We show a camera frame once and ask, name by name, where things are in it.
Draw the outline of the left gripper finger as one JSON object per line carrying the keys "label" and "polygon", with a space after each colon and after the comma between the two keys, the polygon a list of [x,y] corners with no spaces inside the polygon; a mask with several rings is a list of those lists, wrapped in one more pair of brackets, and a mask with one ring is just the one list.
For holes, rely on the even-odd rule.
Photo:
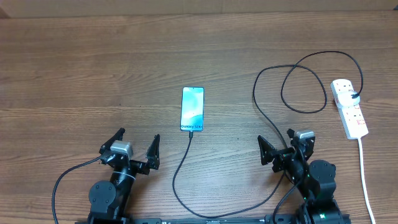
{"label": "left gripper finger", "polygon": [[124,128],[120,128],[109,140],[107,140],[99,149],[99,153],[103,154],[105,151],[110,151],[111,146],[115,141],[122,141],[125,133]]}
{"label": "left gripper finger", "polygon": [[157,134],[154,136],[154,140],[152,144],[149,146],[146,154],[147,167],[150,169],[155,169],[155,170],[159,169],[160,166],[159,144],[160,144],[160,135]]}

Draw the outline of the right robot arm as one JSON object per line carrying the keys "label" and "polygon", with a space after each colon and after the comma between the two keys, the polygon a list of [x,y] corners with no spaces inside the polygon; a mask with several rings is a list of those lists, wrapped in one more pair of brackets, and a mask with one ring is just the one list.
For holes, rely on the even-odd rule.
{"label": "right robot arm", "polygon": [[[261,163],[272,163],[272,170],[283,171],[293,182],[293,187],[282,197],[266,223],[347,224],[351,220],[338,207],[334,199],[336,166],[324,160],[308,162],[315,146],[315,133],[311,130],[289,129],[290,147],[278,150],[264,137],[257,140]],[[278,215],[279,208],[294,191],[298,190],[304,203],[293,215]]]}

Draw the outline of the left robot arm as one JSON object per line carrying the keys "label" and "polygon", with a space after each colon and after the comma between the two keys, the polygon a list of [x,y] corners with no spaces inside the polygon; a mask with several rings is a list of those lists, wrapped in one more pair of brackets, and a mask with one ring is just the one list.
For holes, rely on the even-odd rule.
{"label": "left robot arm", "polygon": [[99,150],[100,161],[113,168],[111,178],[95,183],[89,191],[91,203],[88,223],[134,223],[133,217],[126,213],[132,185],[137,174],[149,175],[160,165],[160,136],[154,136],[149,146],[145,162],[135,161],[132,144],[123,141],[124,128],[120,128]]}

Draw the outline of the Samsung Galaxy smartphone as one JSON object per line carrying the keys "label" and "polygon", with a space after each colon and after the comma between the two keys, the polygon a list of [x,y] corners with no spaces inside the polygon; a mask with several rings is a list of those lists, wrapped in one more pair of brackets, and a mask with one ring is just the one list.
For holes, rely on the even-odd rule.
{"label": "Samsung Galaxy smartphone", "polygon": [[181,131],[203,131],[204,102],[205,89],[203,87],[183,87],[180,118]]}

